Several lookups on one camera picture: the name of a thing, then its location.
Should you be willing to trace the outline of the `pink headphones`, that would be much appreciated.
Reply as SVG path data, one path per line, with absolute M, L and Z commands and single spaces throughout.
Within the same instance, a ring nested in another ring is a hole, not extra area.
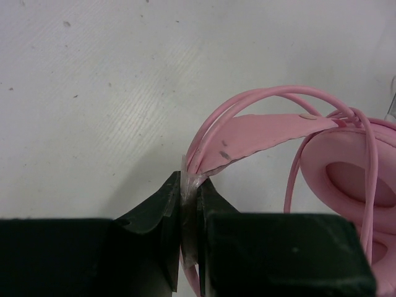
M 223 124 L 196 173 L 192 159 L 209 134 L 207 120 L 184 159 L 181 202 L 188 212 L 198 187 L 210 176 L 257 152 L 302 139 L 290 169 L 284 211 L 291 209 L 295 179 L 302 173 L 313 193 L 351 220 L 364 239 L 364 250 L 377 280 L 378 296 L 395 295 L 395 125 L 365 118 L 356 127 L 339 112 L 318 114 L 247 114 Z

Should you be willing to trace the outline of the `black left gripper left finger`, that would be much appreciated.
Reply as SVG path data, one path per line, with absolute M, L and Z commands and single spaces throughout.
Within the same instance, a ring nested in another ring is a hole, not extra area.
M 180 177 L 117 219 L 1 220 L 2 296 L 171 296 Z

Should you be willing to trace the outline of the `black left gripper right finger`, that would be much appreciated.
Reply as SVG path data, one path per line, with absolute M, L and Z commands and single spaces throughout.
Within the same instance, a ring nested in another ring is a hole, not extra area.
M 352 223 L 316 213 L 241 213 L 210 180 L 199 188 L 202 296 L 374 296 Z

